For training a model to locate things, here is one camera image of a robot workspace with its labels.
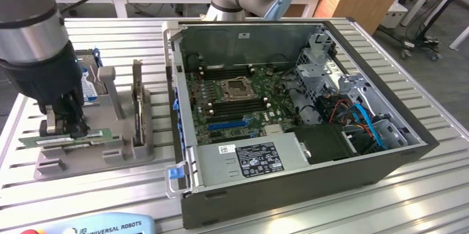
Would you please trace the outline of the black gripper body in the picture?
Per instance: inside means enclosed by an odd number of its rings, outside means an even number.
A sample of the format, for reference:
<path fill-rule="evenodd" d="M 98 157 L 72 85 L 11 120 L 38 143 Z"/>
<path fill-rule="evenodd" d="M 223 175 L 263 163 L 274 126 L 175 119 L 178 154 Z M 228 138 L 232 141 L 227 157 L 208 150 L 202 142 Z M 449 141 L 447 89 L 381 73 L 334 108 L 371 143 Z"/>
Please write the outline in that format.
<path fill-rule="evenodd" d="M 83 70 L 71 42 L 44 61 L 12 64 L 2 60 L 2 71 L 19 93 L 42 105 L 58 105 L 66 113 L 83 112 Z"/>

